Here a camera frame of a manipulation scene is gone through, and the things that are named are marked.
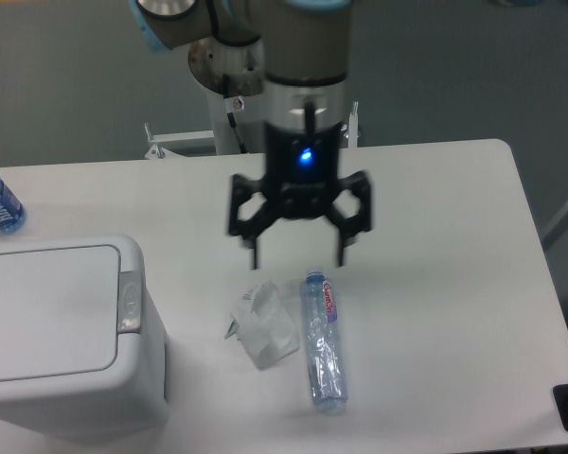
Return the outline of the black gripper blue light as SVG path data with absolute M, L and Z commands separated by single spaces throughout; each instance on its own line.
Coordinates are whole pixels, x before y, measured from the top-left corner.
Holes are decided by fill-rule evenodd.
M 315 219 L 326 217 L 338 232 L 336 265 L 345 264 L 345 249 L 361 232 L 372 226 L 372 185 L 366 171 L 338 178 L 340 129 L 342 124 L 313 134 L 286 131 L 265 125 L 265 174 L 251 180 L 242 174 L 230 179 L 227 233 L 239 236 L 252 253 L 252 270 L 259 268 L 258 239 L 279 218 Z M 347 192 L 358 202 L 357 211 L 345 216 L 335 201 Z M 263 204 L 249 218 L 240 208 L 254 195 Z

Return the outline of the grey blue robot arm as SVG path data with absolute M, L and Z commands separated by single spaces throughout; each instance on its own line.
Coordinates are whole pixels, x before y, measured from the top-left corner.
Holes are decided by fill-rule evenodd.
M 363 171 L 339 175 L 353 5 L 349 1 L 133 1 L 148 44 L 171 50 L 213 39 L 226 97 L 261 83 L 265 171 L 231 178 L 228 233 L 252 251 L 279 219 L 327 218 L 339 252 L 372 227 Z

